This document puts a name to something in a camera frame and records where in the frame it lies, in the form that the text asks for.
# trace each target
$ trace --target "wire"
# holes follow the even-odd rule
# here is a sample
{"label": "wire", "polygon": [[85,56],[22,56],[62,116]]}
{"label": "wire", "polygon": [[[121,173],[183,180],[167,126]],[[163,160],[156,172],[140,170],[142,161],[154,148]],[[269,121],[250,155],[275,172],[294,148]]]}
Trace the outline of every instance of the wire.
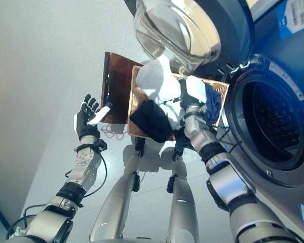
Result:
{"label": "wire", "polygon": [[32,208],[38,208],[38,207],[44,207],[46,204],[37,204],[37,205],[31,205],[27,208],[25,208],[24,210],[24,213],[23,213],[23,218],[24,218],[24,226],[25,226],[25,229],[27,228],[27,219],[26,219],[26,214],[27,214],[27,211],[28,209],[32,209]]}
{"label": "wire", "polygon": [[141,184],[142,181],[144,180],[145,174],[146,174],[146,171],[144,172],[143,177],[142,177],[142,179],[140,180],[140,184]]}
{"label": "wire", "polygon": [[72,172],[72,170],[66,172],[66,173],[64,174],[64,176],[65,176],[66,178],[69,178],[68,174],[70,174],[71,172]]}
{"label": "wire", "polygon": [[114,132],[114,131],[108,129],[110,127],[111,127],[111,124],[108,124],[108,125],[101,127],[101,129],[100,129],[106,135],[107,138],[113,138],[116,135],[117,140],[122,140],[124,137],[124,134],[127,133],[127,131],[125,131],[125,132],[123,131],[122,133]]}
{"label": "wire", "polygon": [[237,143],[229,143],[226,141],[223,141],[223,138],[229,133],[230,131],[230,127],[223,127],[223,126],[213,126],[214,128],[220,128],[220,129],[227,129],[225,131],[225,133],[222,134],[222,136],[220,136],[220,138],[218,139],[219,142],[231,145],[232,148],[229,150],[229,153],[232,153],[232,151],[240,144],[242,144],[242,141],[238,141]]}
{"label": "wire", "polygon": [[105,159],[102,157],[101,153],[99,153],[99,155],[100,155],[100,157],[101,157],[101,159],[102,159],[102,161],[103,161],[103,165],[105,166],[105,171],[106,171],[105,178],[103,179],[102,184],[101,184],[96,190],[94,190],[93,192],[91,192],[91,193],[85,195],[84,197],[88,197],[88,196],[91,196],[91,195],[95,194],[97,191],[99,191],[99,190],[104,186],[104,184],[105,184],[105,182],[106,182],[107,173],[108,173],[108,172],[107,172],[106,161],[105,161]]}
{"label": "wire", "polygon": [[[33,217],[35,217],[35,216],[36,216],[36,214],[27,215],[27,216],[26,216],[26,219],[33,218]],[[9,239],[9,237],[12,235],[12,234],[11,234],[11,231],[14,229],[14,227],[15,227],[18,223],[20,223],[20,222],[23,221],[23,220],[24,220],[24,217],[21,217],[20,219],[16,220],[16,221],[9,227],[9,229],[8,229],[8,231],[7,231],[7,234],[6,234],[6,239]]]}

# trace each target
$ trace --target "clothing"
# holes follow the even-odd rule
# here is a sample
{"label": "clothing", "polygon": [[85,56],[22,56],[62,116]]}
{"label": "clothing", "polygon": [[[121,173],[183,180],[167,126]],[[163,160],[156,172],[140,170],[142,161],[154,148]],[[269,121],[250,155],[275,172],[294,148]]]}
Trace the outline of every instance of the clothing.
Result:
{"label": "clothing", "polygon": [[209,125],[217,122],[221,111],[221,94],[214,90],[209,84],[205,84],[206,89],[206,113],[205,120]]}
{"label": "clothing", "polygon": [[182,126],[179,122],[184,116],[184,110],[180,102],[172,100],[180,97],[181,89],[171,72],[169,59],[161,55],[141,67],[135,82],[164,111],[172,130],[180,129]]}
{"label": "clothing", "polygon": [[157,105],[180,96],[180,84],[172,75],[170,61],[165,55],[141,67],[135,82]]}
{"label": "clothing", "polygon": [[158,143],[167,141],[172,132],[168,118],[153,100],[144,101],[130,120]]}

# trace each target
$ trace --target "washing machine drum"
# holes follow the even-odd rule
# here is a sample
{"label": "washing machine drum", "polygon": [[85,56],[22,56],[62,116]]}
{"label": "washing machine drum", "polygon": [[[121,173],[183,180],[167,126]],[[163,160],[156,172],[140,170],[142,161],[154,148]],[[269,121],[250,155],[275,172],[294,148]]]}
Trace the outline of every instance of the washing machine drum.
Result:
{"label": "washing machine drum", "polygon": [[174,72],[224,74],[244,62],[253,47],[245,0],[136,0],[136,10],[130,10],[143,49],[151,58],[166,55]]}
{"label": "washing machine drum", "polygon": [[225,118],[243,154],[267,180],[285,187],[304,183],[304,95],[278,64],[251,56],[227,75]]}

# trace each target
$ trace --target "brown tray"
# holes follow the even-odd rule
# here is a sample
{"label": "brown tray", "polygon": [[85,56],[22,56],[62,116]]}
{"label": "brown tray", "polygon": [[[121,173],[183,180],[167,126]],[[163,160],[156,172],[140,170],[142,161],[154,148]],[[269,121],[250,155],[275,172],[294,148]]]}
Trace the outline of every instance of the brown tray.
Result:
{"label": "brown tray", "polygon": [[[143,101],[148,100],[146,94],[140,89],[139,86],[136,85],[136,82],[135,82],[139,70],[140,70],[140,66],[133,66],[132,80],[131,80],[131,92],[130,92],[128,116],[127,116],[127,119],[128,119],[127,120],[127,124],[128,124],[127,133],[134,137],[147,138],[148,135],[145,134],[135,123],[133,123],[130,120],[130,116],[140,107],[140,105],[143,103]],[[182,75],[179,75],[179,74],[173,74],[173,76],[175,78],[183,77]],[[205,79],[205,78],[200,78],[200,79],[202,81],[204,81],[205,83],[210,84],[213,87],[213,89],[217,90],[221,94],[222,106],[221,106],[220,114],[222,114],[227,91],[229,89],[229,84],[210,80],[210,79]],[[220,118],[218,118],[217,122],[214,124],[215,126],[218,126],[219,119]],[[173,141],[173,140],[175,140],[175,138],[174,138],[174,135],[172,134],[169,138],[169,141]]]}

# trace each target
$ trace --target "black cable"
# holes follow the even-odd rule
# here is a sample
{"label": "black cable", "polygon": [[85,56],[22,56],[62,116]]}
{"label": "black cable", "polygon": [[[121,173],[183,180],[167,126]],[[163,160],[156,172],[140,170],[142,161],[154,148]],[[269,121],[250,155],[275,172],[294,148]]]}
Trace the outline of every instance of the black cable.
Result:
{"label": "black cable", "polygon": [[233,149],[235,149],[238,145],[240,145],[242,141],[237,142],[233,147],[229,150],[229,153],[232,153]]}
{"label": "black cable", "polygon": [[[36,214],[27,215],[27,216],[26,216],[26,219],[28,219],[28,218],[33,218],[33,217],[35,217],[35,216],[36,216]],[[13,231],[14,227],[15,227],[18,223],[20,223],[21,221],[23,221],[23,220],[24,220],[24,217],[21,217],[20,219],[16,220],[16,221],[9,227],[9,229],[8,229],[8,231],[7,231],[7,234],[6,234],[6,239],[9,239],[10,235],[12,235],[12,234],[11,234],[11,231]]]}
{"label": "black cable", "polygon": [[28,209],[38,208],[38,207],[44,207],[45,205],[46,204],[37,204],[37,205],[31,205],[31,206],[25,208],[24,213],[23,213],[25,229],[27,228],[26,214],[27,214]]}
{"label": "black cable", "polygon": [[229,127],[222,127],[222,126],[213,126],[214,128],[220,128],[220,129],[227,129],[225,133],[223,133],[222,136],[220,136],[220,138],[218,139],[219,142],[231,145],[232,148],[229,150],[229,153],[231,153],[238,145],[240,145],[242,143],[242,141],[238,141],[237,143],[229,143],[226,141],[223,141],[223,138],[229,133],[230,128]]}
{"label": "black cable", "polygon": [[144,172],[143,177],[142,177],[142,179],[140,180],[140,184],[141,184],[142,181],[144,180],[145,174],[146,174],[146,171]]}
{"label": "black cable", "polygon": [[66,178],[69,178],[68,174],[70,174],[71,172],[72,172],[72,170],[66,172],[66,173],[64,174],[64,176],[65,176]]}
{"label": "black cable", "polygon": [[99,190],[104,186],[104,184],[105,184],[105,182],[106,182],[106,179],[107,179],[107,165],[106,165],[106,161],[105,161],[105,159],[102,157],[101,153],[99,153],[99,155],[100,155],[100,157],[101,157],[101,159],[102,159],[102,161],[103,161],[103,165],[105,166],[105,171],[106,171],[105,179],[103,179],[103,182],[102,182],[101,186],[98,187],[98,189],[96,189],[96,190],[94,190],[93,192],[91,192],[91,193],[85,195],[84,197],[91,196],[92,194],[95,194],[97,191],[99,191]]}

